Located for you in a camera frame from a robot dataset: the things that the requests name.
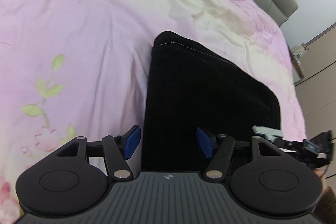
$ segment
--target bed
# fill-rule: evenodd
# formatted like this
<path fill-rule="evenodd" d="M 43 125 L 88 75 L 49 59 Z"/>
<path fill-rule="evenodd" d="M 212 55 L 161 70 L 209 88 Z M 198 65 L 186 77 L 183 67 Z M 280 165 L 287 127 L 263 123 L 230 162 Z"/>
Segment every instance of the bed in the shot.
<path fill-rule="evenodd" d="M 0 0 L 0 223 L 19 217 L 18 176 L 63 143 L 143 126 L 151 49 L 166 30 L 265 84 L 285 138 L 305 138 L 278 27 L 296 9 L 294 0 Z M 129 160 L 135 173 L 140 155 Z"/>

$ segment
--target gray textured panel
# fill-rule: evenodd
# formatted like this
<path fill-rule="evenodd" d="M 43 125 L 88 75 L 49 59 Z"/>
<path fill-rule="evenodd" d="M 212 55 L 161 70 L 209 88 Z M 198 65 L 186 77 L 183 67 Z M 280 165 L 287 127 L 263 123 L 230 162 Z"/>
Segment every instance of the gray textured panel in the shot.
<path fill-rule="evenodd" d="M 273 20 L 279 26 L 281 26 L 288 20 L 288 18 L 281 12 L 281 10 L 274 3 L 271 4 L 266 13 L 268 13 L 270 17 L 273 18 Z"/>
<path fill-rule="evenodd" d="M 312 215 L 272 220 L 237 205 L 221 184 L 197 173 L 142 172 L 131 182 L 116 183 L 96 207 L 62 219 L 26 214 L 17 224 L 320 224 Z"/>

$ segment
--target brown sleeve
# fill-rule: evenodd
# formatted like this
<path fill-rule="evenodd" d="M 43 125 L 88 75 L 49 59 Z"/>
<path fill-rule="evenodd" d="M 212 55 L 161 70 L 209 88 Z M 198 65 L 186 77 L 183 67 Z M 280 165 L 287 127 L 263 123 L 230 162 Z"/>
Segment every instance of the brown sleeve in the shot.
<path fill-rule="evenodd" d="M 336 196 L 332 188 L 317 203 L 314 214 L 325 224 L 336 224 Z"/>

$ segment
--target logo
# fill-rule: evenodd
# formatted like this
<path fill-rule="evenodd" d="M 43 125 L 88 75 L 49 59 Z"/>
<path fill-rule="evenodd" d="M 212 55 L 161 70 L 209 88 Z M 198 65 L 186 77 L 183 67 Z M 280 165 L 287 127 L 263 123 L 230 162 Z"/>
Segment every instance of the logo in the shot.
<path fill-rule="evenodd" d="M 167 180 L 171 180 L 171 179 L 173 179 L 175 177 L 173 175 L 171 175 L 171 174 L 167 174 L 167 175 L 164 176 L 164 178 L 167 179 Z"/>

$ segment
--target stitching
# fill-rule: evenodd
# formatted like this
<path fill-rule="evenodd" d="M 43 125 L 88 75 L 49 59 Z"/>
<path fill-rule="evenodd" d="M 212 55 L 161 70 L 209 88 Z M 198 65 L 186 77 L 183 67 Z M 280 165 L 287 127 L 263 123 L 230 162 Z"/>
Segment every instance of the stitching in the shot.
<path fill-rule="evenodd" d="M 221 59 L 221 58 L 212 56 L 211 54 L 207 54 L 207 53 L 205 53 L 205 52 L 201 52 L 201 51 L 195 50 L 194 48 L 188 47 L 188 46 L 186 46 L 186 45 L 183 45 L 183 44 L 181 44 L 181 43 L 177 43 L 177 42 L 167 42 L 167 43 L 160 44 L 160 45 L 158 45 L 157 47 L 153 48 L 152 52 L 154 52 L 158 47 L 160 47 L 160 46 L 162 46 L 162 45 L 167 45 L 167 44 L 178 44 L 178 45 L 183 46 L 183 47 L 185 47 L 185 48 L 188 48 L 188 49 L 190 49 L 190 50 L 194 50 L 195 52 L 202 53 L 202 54 L 204 54 L 204 55 L 207 55 L 207 56 L 216 58 L 216 59 L 218 59 L 219 61 L 222 61 L 222 62 L 225 62 L 225 63 L 228 63 L 228 64 L 230 64 L 230 65 L 233 65 L 233 66 L 237 67 L 237 65 L 235 65 L 234 63 L 232 63 L 232 62 L 230 62 L 230 61 L 228 61 L 228 60 Z"/>

